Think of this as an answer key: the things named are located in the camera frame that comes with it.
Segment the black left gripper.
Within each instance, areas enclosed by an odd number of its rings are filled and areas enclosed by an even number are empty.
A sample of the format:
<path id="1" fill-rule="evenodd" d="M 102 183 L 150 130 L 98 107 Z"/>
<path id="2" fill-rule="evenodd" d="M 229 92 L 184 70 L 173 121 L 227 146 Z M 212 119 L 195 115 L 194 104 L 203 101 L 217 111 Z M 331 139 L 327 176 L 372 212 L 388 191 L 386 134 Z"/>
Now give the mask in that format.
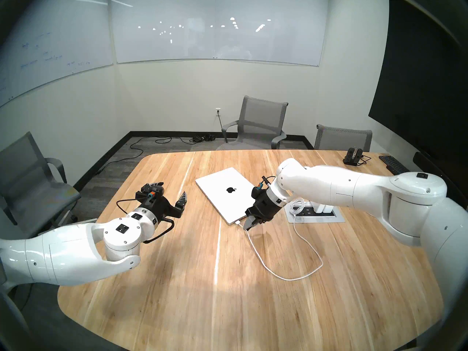
<path id="1" fill-rule="evenodd" d="M 181 218 L 187 204 L 187 194 L 184 191 L 175 205 L 172 206 L 162 195 L 164 182 L 145 184 L 142 192 L 136 192 L 135 198 L 142 204 L 141 207 L 149 210 L 161 222 L 166 217 Z"/>

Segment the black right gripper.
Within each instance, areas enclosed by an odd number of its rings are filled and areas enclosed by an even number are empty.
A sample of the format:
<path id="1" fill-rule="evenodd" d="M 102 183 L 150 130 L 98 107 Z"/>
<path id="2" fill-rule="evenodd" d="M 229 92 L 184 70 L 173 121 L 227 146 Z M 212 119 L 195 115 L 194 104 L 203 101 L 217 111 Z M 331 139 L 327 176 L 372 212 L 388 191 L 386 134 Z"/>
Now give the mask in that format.
<path id="1" fill-rule="evenodd" d="M 253 187 L 251 197 L 254 204 L 246 210 L 244 231 L 252 227 L 271 221 L 274 215 L 283 207 L 283 199 L 274 192 L 272 186 L 268 188 Z"/>

